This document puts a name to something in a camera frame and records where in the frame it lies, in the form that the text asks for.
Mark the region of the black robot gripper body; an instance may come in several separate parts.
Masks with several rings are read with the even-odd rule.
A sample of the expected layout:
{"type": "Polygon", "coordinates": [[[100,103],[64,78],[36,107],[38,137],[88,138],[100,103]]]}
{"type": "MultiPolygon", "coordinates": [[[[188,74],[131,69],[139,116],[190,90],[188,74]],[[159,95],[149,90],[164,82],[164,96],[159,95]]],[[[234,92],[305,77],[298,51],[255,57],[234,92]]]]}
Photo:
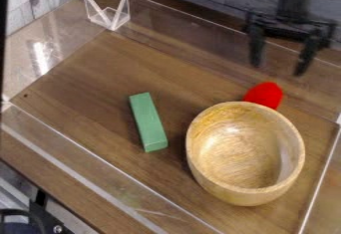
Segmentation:
{"type": "Polygon", "coordinates": [[[305,18],[288,18],[263,12],[247,11],[244,14],[243,31],[252,41],[264,41],[266,37],[303,42],[317,33],[319,48],[329,48],[335,33],[337,24],[305,18]]]}

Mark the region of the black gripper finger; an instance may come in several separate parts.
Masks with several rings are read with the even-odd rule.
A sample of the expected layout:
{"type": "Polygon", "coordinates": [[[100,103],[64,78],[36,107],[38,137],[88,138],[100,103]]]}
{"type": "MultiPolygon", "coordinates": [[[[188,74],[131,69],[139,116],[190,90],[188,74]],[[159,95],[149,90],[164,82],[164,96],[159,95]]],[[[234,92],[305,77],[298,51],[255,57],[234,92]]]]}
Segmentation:
{"type": "Polygon", "coordinates": [[[252,67],[258,68],[262,64],[264,35],[263,28],[251,25],[248,28],[248,61],[252,67]]]}
{"type": "Polygon", "coordinates": [[[292,73],[294,76],[302,76],[307,71],[315,54],[319,51],[319,45],[321,36],[318,34],[310,34],[298,56],[298,62],[292,73]]]}

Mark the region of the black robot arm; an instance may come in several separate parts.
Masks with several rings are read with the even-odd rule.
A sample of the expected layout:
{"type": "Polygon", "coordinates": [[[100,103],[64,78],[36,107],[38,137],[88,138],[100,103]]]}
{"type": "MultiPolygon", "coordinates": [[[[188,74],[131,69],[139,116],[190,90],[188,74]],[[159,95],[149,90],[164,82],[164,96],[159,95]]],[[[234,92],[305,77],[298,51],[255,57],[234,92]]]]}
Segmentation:
{"type": "Polygon", "coordinates": [[[307,11],[309,2],[310,0],[278,0],[274,14],[251,10],[246,12],[243,32],[248,38],[248,62],[252,67],[260,66],[267,37],[303,44],[294,76],[305,74],[315,54],[330,47],[337,23],[313,18],[307,11]]]}

